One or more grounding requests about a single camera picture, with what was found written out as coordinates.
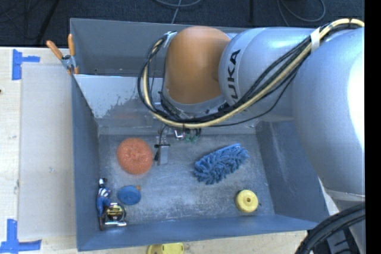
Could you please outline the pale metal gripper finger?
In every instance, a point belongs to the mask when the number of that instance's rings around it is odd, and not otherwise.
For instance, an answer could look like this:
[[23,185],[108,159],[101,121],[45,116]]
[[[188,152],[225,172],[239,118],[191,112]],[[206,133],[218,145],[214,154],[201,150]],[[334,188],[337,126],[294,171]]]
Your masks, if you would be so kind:
[[158,165],[164,165],[168,163],[168,155],[170,144],[167,141],[166,137],[157,137],[157,143],[154,145],[155,148],[155,156],[154,161]]

